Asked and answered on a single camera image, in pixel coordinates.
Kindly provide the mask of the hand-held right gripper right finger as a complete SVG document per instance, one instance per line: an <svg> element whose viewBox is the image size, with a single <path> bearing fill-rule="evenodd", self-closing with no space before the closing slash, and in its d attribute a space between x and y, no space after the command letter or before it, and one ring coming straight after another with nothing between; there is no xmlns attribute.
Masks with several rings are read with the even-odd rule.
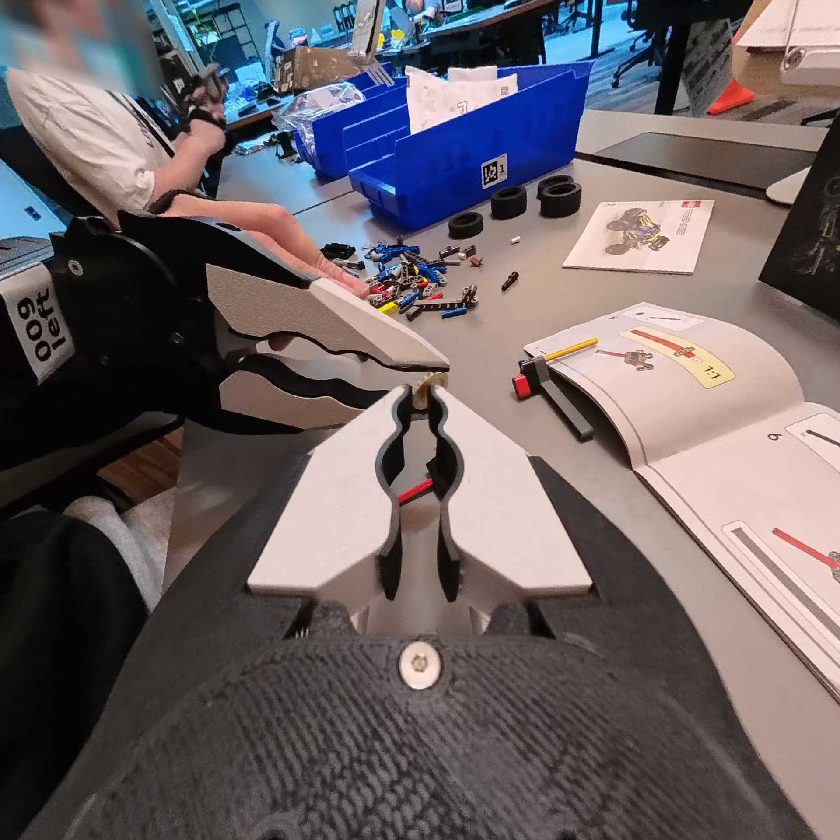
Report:
<svg viewBox="0 0 840 840"><path fill-rule="evenodd" d="M430 388L427 415L442 632L481 634L499 606L590 594L591 574L529 453L443 387Z"/></svg>

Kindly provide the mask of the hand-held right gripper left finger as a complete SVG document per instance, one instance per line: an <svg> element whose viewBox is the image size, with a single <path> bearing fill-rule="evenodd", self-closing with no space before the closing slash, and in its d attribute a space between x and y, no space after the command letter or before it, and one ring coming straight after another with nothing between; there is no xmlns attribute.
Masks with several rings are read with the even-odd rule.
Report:
<svg viewBox="0 0 840 840"><path fill-rule="evenodd" d="M403 539L392 483L412 418L413 391L397 386L310 452L249 574L251 592L339 602L351 616L395 600Z"/></svg>

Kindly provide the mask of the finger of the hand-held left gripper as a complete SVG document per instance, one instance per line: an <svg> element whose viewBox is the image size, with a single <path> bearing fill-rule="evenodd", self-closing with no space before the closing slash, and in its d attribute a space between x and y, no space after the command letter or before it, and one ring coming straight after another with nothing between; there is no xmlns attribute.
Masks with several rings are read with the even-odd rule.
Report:
<svg viewBox="0 0 840 840"><path fill-rule="evenodd" d="M396 371L450 369L448 358L420 335L331 280L301 289L208 265L206 284L210 301L237 334L265 340L285 333Z"/></svg>
<svg viewBox="0 0 840 840"><path fill-rule="evenodd" d="M300 431L334 429L353 421L393 387L393 373L354 356L226 354L219 385L230 413Z"/></svg>

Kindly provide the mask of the black lego gear frame assembly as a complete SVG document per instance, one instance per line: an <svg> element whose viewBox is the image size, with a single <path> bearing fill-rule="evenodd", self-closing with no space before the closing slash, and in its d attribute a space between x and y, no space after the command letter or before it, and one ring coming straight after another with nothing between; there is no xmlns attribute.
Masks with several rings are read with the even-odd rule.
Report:
<svg viewBox="0 0 840 840"><path fill-rule="evenodd" d="M404 468L395 481L401 505L433 495L446 498L455 483L457 456L442 424L415 423L404 437Z"/></svg>

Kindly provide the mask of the tan lego bevel gear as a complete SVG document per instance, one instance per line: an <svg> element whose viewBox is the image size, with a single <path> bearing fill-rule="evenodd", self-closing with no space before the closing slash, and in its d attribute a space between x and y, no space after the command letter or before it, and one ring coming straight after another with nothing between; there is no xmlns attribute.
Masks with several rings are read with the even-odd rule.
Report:
<svg viewBox="0 0 840 840"><path fill-rule="evenodd" d="M448 387L448 373L435 372L427 374L412 388L412 406L414 414L427 413L429 396L435 387Z"/></svg>

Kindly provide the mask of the another person's forearm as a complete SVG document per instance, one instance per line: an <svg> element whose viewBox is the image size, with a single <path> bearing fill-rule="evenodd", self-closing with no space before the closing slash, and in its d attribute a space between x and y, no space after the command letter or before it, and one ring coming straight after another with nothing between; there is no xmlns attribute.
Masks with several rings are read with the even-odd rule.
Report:
<svg viewBox="0 0 840 840"><path fill-rule="evenodd" d="M312 273L320 248L286 208L276 204L215 201L198 191L168 191L148 210L168 217L211 217L240 228L262 242L290 266Z"/></svg>

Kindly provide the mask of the person's left forearm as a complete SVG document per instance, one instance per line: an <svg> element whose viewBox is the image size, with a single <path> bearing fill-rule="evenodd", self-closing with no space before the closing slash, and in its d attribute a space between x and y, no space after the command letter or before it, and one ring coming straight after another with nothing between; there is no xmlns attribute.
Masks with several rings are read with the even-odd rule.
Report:
<svg viewBox="0 0 840 840"><path fill-rule="evenodd" d="M144 413L185 416L182 401L135 380L41 385L2 378L1 468L94 443Z"/></svg>

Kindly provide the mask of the pile of loose lego pieces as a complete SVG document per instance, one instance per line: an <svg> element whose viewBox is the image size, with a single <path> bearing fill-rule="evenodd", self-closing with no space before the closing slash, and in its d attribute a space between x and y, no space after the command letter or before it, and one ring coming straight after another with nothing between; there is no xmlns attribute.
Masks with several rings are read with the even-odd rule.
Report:
<svg viewBox="0 0 840 840"><path fill-rule="evenodd" d="M435 259L425 258L418 246L406 245L401 238L394 245L380 242L364 246L360 254L355 247L338 243L326 244L321 253L362 280L369 291L366 300L386 316L400 314L411 322L426 312L437 312L443 319L451 319L478 306L475 284L446 298L450 269L481 266L475 245L446 247Z"/></svg>

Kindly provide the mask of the grey beam lego assembly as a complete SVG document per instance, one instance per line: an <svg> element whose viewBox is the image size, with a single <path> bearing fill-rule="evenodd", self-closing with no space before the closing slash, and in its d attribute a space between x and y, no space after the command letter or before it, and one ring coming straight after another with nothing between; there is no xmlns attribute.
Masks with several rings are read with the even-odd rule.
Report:
<svg viewBox="0 0 840 840"><path fill-rule="evenodd" d="M573 403L553 382L550 363L595 347L599 339L592 338L551 353L530 356L518 363L519 373L511 378L513 391L519 401L538 393L544 395L580 443L592 440L594 429Z"/></svg>

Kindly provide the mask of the black lego set box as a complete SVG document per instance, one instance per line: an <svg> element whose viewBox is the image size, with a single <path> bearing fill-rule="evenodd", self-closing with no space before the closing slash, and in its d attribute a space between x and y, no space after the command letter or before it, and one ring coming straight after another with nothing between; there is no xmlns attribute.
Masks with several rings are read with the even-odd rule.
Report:
<svg viewBox="0 0 840 840"><path fill-rule="evenodd" d="M839 320L839 118L828 130L759 281Z"/></svg>

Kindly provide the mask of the blue storage bin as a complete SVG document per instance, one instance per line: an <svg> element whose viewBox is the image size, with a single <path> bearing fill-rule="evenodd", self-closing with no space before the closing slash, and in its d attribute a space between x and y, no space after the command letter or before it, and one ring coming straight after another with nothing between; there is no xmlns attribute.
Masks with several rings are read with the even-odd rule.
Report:
<svg viewBox="0 0 840 840"><path fill-rule="evenodd" d="M300 157L316 173L329 179L347 175L347 150L381 133L371 121L406 105L407 78L402 76L385 81L388 76L387 71L381 69L373 75L363 72L345 80L363 92L363 103L317 120L313 124L311 137L301 137L297 131L293 131Z"/></svg>
<svg viewBox="0 0 840 840"><path fill-rule="evenodd" d="M486 201L503 186L552 173L574 157L595 62L503 67L499 99L412 132L405 103L343 130L353 189L415 231Z"/></svg>

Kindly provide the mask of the person's grey pants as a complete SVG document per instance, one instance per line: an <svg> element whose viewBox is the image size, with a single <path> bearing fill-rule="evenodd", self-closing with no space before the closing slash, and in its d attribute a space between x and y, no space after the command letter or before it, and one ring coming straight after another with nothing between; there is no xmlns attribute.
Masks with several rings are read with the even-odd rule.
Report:
<svg viewBox="0 0 840 840"><path fill-rule="evenodd" d="M105 534L126 563L146 608L152 612L163 593L175 489L168 489L119 513L110 500L86 496L74 500L64 514L87 522Z"/></svg>

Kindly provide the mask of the open instruction booklet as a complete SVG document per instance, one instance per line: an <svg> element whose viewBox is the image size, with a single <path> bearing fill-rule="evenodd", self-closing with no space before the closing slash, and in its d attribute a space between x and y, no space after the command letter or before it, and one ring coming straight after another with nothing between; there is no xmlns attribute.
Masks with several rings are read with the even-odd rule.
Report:
<svg viewBox="0 0 840 840"><path fill-rule="evenodd" d="M752 333L646 302L524 345L835 698L839 419Z"/></svg>

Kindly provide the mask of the clear plastic bag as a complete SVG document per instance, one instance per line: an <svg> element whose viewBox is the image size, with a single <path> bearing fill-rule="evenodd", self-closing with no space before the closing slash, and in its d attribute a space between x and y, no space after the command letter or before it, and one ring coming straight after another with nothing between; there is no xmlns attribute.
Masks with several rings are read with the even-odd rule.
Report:
<svg viewBox="0 0 840 840"><path fill-rule="evenodd" d="M273 113L272 124L280 131L313 135L313 124L322 118L363 103L365 96L349 81L334 82L298 94L288 105Z"/></svg>

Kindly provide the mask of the white paper bag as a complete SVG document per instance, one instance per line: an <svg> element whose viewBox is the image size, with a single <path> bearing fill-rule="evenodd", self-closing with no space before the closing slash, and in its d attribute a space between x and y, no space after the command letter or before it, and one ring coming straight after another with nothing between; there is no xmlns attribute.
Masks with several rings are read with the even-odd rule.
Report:
<svg viewBox="0 0 840 840"><path fill-rule="evenodd" d="M466 115L519 90L518 73L500 75L497 66L455 68L446 79L414 67L405 69L411 135Z"/></svg>

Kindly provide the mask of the brown cardboard box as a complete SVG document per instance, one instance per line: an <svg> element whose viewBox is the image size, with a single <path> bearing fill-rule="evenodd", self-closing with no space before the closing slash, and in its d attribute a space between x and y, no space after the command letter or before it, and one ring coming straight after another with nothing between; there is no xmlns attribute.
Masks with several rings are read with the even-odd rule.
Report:
<svg viewBox="0 0 840 840"><path fill-rule="evenodd" d="M298 95L356 77L371 63L347 49L298 46L277 58L274 89L280 95Z"/></svg>

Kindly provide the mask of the person's black jacket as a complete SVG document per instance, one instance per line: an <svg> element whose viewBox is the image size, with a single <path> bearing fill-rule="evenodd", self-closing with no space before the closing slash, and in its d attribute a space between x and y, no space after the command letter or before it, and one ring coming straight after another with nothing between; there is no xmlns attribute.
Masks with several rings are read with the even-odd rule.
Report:
<svg viewBox="0 0 840 840"><path fill-rule="evenodd" d="M1 526L1 838L19 838L88 740L148 610L92 525L34 510Z"/></svg>

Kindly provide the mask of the closed instruction booklet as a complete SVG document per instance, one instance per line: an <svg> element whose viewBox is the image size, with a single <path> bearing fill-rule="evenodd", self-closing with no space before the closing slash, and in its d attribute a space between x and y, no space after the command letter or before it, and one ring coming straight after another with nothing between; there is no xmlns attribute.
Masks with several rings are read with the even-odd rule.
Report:
<svg viewBox="0 0 840 840"><path fill-rule="evenodd" d="M714 200L599 203L566 269L692 275Z"/></svg>

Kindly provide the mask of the black desk mat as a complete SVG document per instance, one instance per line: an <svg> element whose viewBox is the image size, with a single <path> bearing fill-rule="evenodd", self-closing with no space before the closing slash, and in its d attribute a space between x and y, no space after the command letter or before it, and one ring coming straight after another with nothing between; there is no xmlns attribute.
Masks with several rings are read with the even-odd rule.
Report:
<svg viewBox="0 0 840 840"><path fill-rule="evenodd" d="M656 176L681 175L719 186L765 191L812 165L816 153L785 147L644 132L594 153L588 161Z"/></svg>

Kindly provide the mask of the black office chair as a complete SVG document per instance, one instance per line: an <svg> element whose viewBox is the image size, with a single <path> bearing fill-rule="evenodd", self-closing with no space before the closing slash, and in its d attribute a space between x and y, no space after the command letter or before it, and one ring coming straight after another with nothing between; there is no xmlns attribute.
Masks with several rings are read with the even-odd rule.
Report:
<svg viewBox="0 0 840 840"><path fill-rule="evenodd" d="M612 79L612 88L618 89L621 80L633 68L645 64L647 68L661 68L666 58L668 36L670 27L646 28L642 30L637 22L637 6L639 2L627 1L626 10L622 12L622 20L625 20L634 32L638 32L633 39L629 49L634 56L621 63L615 70Z"/></svg>

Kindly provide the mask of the white monitor base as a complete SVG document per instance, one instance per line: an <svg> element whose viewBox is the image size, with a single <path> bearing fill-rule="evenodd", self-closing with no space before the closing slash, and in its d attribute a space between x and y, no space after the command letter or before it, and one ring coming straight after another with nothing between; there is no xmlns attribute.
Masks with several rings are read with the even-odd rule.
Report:
<svg viewBox="0 0 840 840"><path fill-rule="evenodd" d="M806 166L771 184L765 190L766 198L772 203L792 207L810 171L811 167Z"/></svg>

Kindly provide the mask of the orange cone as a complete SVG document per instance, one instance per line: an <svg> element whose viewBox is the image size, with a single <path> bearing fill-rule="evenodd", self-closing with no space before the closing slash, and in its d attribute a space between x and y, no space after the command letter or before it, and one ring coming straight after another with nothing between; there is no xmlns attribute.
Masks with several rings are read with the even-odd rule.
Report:
<svg viewBox="0 0 840 840"><path fill-rule="evenodd" d="M725 112L752 103L756 98L754 91L744 87L737 78L733 78L721 95L709 106L707 114L717 117Z"/></svg>

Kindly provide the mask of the white cardboard box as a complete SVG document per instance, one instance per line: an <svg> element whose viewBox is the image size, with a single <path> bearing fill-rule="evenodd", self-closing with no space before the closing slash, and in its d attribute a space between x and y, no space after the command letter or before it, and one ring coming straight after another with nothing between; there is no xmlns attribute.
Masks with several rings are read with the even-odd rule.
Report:
<svg viewBox="0 0 840 840"><path fill-rule="evenodd" d="M839 85L839 2L756 2L744 18L736 47L779 59L787 85Z"/></svg>

